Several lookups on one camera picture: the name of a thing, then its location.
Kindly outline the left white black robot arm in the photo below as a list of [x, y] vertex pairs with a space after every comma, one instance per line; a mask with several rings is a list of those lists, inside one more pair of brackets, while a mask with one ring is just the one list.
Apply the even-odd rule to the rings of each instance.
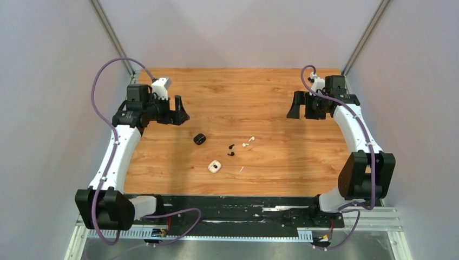
[[166, 209], [159, 195], [127, 198], [124, 181], [133, 153], [150, 122], [179, 126], [190, 118], [181, 96], [174, 97], [175, 108], [170, 108], [170, 85], [169, 78], [161, 77], [151, 84], [127, 86], [126, 100], [109, 122], [112, 134], [102, 164], [89, 187], [79, 189], [75, 195], [86, 228], [126, 231], [144, 216], [153, 224], [165, 219]]

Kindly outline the white earbud charging case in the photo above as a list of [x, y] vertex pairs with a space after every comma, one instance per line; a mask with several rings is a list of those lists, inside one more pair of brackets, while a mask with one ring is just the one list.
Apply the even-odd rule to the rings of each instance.
[[221, 164], [221, 162], [219, 162], [217, 160], [212, 161], [208, 166], [208, 170], [211, 173], [217, 173], [217, 172], [219, 172], [221, 170], [221, 168], [222, 168], [222, 164]]

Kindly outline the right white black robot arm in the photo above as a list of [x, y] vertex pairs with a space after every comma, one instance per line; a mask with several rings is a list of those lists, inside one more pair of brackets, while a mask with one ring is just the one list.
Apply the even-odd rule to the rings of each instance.
[[298, 119], [305, 106], [306, 119], [325, 120], [330, 116], [337, 123], [350, 152], [331, 191], [319, 194], [309, 211], [312, 224], [323, 226], [332, 215], [352, 206], [372, 209], [389, 191], [396, 165], [395, 156], [386, 153], [373, 138], [363, 118], [359, 99], [349, 94], [345, 77], [322, 78], [312, 72], [303, 82], [310, 82], [305, 91], [296, 91], [287, 118]]

